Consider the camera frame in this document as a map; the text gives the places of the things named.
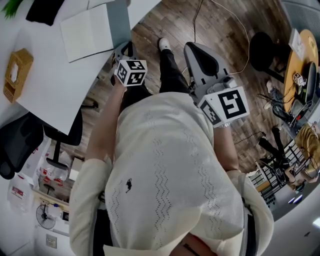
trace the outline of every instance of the notebook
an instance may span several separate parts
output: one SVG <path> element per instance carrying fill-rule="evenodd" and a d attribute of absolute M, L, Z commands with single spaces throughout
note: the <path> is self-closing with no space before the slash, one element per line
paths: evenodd
<path fill-rule="evenodd" d="M 300 34 L 295 28 L 291 30 L 289 46 L 296 53 L 299 59 L 303 61 L 305 56 L 306 46 L 302 42 Z"/>
<path fill-rule="evenodd" d="M 131 40 L 126 0 L 101 4 L 61 22 L 68 62 L 115 49 Z"/>

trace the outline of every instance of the white container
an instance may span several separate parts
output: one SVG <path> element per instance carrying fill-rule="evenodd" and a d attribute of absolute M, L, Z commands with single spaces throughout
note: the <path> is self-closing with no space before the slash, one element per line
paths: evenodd
<path fill-rule="evenodd" d="M 28 181 L 16 173 L 14 178 L 10 180 L 7 193 L 7 200 L 10 202 L 12 210 L 18 213 L 28 212 L 31 193 Z"/>

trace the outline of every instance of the black pants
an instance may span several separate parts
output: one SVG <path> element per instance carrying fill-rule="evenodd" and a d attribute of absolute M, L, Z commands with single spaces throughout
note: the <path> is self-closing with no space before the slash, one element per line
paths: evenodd
<path fill-rule="evenodd" d="M 189 93 L 188 83 L 175 61 L 174 54 L 169 49 L 160 53 L 161 88 L 160 93 L 178 92 Z M 147 90 L 145 84 L 141 86 L 130 86 L 123 95 L 120 111 L 137 103 L 152 94 Z"/>
<path fill-rule="evenodd" d="M 113 246 L 110 219 L 106 210 L 97 210 L 93 234 L 93 256 L 105 256 L 104 245 Z"/>
<path fill-rule="evenodd" d="M 274 140 L 278 149 L 273 147 L 269 141 L 265 138 L 261 138 L 258 144 L 263 147 L 266 151 L 270 152 L 274 158 L 276 158 L 278 163 L 287 163 L 286 155 L 285 155 L 285 148 L 280 139 L 280 131 L 277 127 L 272 129 L 272 133 L 274 136 Z"/>

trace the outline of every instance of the black office chair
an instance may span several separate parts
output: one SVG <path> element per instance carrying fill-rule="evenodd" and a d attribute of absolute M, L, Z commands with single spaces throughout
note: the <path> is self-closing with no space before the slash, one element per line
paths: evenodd
<path fill-rule="evenodd" d="M 27 113 L 0 128 L 0 175 L 10 180 L 23 168 L 28 157 L 44 140 L 38 118 Z"/>
<path fill-rule="evenodd" d="M 97 102 L 93 102 L 92 105 L 82 105 L 79 109 L 78 113 L 76 114 L 76 117 L 73 121 L 73 124 L 71 126 L 70 132 L 68 135 L 58 131 L 57 129 L 49 126 L 49 125 L 43 125 L 44 133 L 52 140 L 56 141 L 56 145 L 54 148 L 54 155 L 53 159 L 47 157 L 46 161 L 48 164 L 57 167 L 62 170 L 67 170 L 68 166 L 66 166 L 63 163 L 59 162 L 59 155 L 60 155 L 60 146 L 61 143 L 68 144 L 71 146 L 78 146 L 81 142 L 82 138 L 82 128 L 83 128 L 83 121 L 82 121 L 82 113 L 81 109 L 97 109 L 99 107 Z"/>
<path fill-rule="evenodd" d="M 288 45 L 278 45 L 272 42 L 270 36 L 264 32 L 256 33 L 250 41 L 249 56 L 253 68 L 257 71 L 266 72 L 268 75 L 279 80 L 281 83 L 285 82 L 285 78 L 277 72 L 282 70 L 270 69 L 274 57 L 278 56 L 283 62 L 287 63 L 291 49 Z"/>

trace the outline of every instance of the white desk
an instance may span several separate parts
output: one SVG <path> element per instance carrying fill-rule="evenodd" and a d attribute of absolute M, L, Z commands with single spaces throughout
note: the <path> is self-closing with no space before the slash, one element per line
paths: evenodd
<path fill-rule="evenodd" d="M 128 7 L 131 29 L 161 0 L 131 0 Z M 0 81 L 12 51 L 26 48 L 33 65 L 17 102 L 38 118 L 68 134 L 95 77 L 112 51 L 68 63 L 60 22 L 87 9 L 88 0 L 65 0 L 54 24 L 29 22 L 32 0 L 24 0 L 14 19 L 0 13 Z M 0 2 L 0 10 L 7 0 Z M 0 101 L 7 99 L 0 92 Z"/>

